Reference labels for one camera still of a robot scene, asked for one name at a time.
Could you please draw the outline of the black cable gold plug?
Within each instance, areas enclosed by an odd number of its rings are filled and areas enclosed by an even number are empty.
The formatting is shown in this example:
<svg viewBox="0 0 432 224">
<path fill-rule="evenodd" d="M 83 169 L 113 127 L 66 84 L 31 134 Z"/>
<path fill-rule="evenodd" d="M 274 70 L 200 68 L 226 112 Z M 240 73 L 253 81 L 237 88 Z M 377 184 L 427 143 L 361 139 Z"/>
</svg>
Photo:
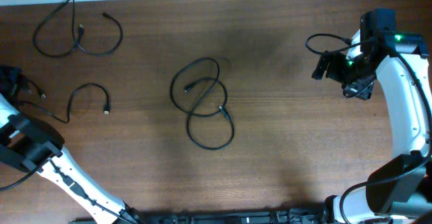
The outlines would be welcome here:
<svg viewBox="0 0 432 224">
<path fill-rule="evenodd" d="M 72 41 L 73 41 L 73 45 L 70 47 L 70 49 L 64 53 L 60 53 L 60 54 L 50 54 L 47 53 L 45 51 L 43 51 L 37 42 L 37 36 L 39 34 L 39 32 L 42 30 L 43 26 L 45 26 L 54 16 L 57 15 L 57 13 L 59 13 L 64 7 L 66 7 L 67 4 L 71 3 L 72 4 L 72 18 L 71 18 L 71 37 L 72 37 Z M 109 50 L 107 51 L 103 51 L 100 53 L 97 52 L 92 52 L 89 51 L 88 49 L 85 49 L 82 45 L 81 45 L 81 41 L 82 38 L 84 37 L 84 26 L 82 24 L 76 26 L 76 0 L 65 0 L 64 2 L 60 3 L 50 14 L 48 14 L 38 25 L 37 27 L 34 29 L 34 32 L 32 34 L 32 45 L 33 47 L 36 49 L 37 52 L 39 52 L 41 55 L 45 56 L 45 57 L 50 57 L 50 58 L 62 58 L 62 57 L 67 57 L 69 56 L 71 53 L 73 53 L 75 50 L 79 49 L 81 51 L 83 51 L 84 53 L 88 54 L 88 55 L 92 55 L 95 57 L 104 57 L 104 56 L 108 56 L 113 54 L 121 45 L 123 38 L 124 38 L 124 30 L 122 28 L 121 23 L 115 19 L 113 16 L 111 16 L 110 14 L 108 14 L 106 11 L 104 11 L 102 13 L 102 16 L 105 19 L 108 19 L 110 21 L 112 21 L 118 28 L 119 30 L 119 38 L 116 42 L 116 44 Z"/>
</svg>

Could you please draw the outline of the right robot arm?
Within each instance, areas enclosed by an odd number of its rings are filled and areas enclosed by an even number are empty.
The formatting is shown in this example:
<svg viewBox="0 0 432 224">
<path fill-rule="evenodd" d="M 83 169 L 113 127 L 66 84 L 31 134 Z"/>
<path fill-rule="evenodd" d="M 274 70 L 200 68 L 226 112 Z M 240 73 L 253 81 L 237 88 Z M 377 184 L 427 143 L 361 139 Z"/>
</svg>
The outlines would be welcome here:
<svg viewBox="0 0 432 224">
<path fill-rule="evenodd" d="M 431 222 L 431 89 L 423 36 L 400 32 L 391 9 L 374 9 L 345 47 L 321 51 L 315 80 L 339 82 L 364 101 L 380 83 L 392 133 L 391 161 L 362 183 L 325 201 L 321 223 Z"/>
</svg>

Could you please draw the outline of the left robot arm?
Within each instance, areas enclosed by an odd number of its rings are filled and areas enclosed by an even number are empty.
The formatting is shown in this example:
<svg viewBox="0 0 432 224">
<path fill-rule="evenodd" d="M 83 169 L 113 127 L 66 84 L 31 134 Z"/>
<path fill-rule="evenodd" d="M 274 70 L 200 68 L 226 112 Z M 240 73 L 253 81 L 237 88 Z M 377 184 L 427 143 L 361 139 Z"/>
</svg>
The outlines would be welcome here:
<svg viewBox="0 0 432 224">
<path fill-rule="evenodd" d="M 144 223 L 135 208 L 105 191 L 75 162 L 55 128 L 18 111 L 19 92 L 30 83 L 20 68 L 1 66 L 1 162 L 25 174 L 2 189 L 37 173 L 71 196 L 96 223 Z"/>
</svg>

